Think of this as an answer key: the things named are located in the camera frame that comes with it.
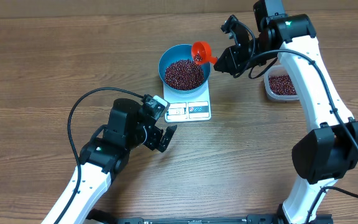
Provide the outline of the red scoop with blue handle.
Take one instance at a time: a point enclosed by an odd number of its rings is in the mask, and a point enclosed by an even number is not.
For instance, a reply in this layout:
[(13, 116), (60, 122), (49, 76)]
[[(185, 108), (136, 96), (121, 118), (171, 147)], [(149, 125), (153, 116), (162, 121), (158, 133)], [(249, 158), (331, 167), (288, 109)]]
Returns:
[(217, 57), (212, 56), (211, 47), (205, 41), (197, 41), (191, 46), (191, 56), (198, 65), (206, 63), (214, 65), (218, 61)]

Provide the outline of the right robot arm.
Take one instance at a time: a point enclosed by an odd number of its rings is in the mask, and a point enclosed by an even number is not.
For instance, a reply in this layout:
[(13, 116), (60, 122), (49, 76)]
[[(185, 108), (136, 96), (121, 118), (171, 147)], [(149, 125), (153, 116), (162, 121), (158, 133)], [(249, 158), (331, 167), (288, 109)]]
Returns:
[(332, 223), (317, 209), (336, 182), (358, 163), (358, 120), (341, 100), (319, 51), (316, 30), (306, 14), (289, 16), (281, 1), (258, 1), (253, 6), (259, 31), (255, 35), (236, 16), (221, 26), (234, 45), (214, 64), (234, 78), (263, 74), (280, 62), (302, 105), (307, 134), (294, 145), (291, 158), (297, 173), (288, 198), (274, 215), (248, 215), (248, 223)]

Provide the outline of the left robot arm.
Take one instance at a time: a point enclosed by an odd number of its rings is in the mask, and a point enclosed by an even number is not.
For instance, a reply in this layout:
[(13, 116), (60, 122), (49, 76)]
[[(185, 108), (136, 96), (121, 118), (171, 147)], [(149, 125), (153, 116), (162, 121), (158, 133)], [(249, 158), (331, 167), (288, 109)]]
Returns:
[(164, 152), (177, 127), (162, 130), (155, 124), (169, 106), (169, 102), (159, 96), (146, 95), (140, 103), (116, 99), (108, 123), (100, 126), (83, 146), (79, 166), (43, 222), (83, 223), (125, 168), (134, 148), (143, 144)]

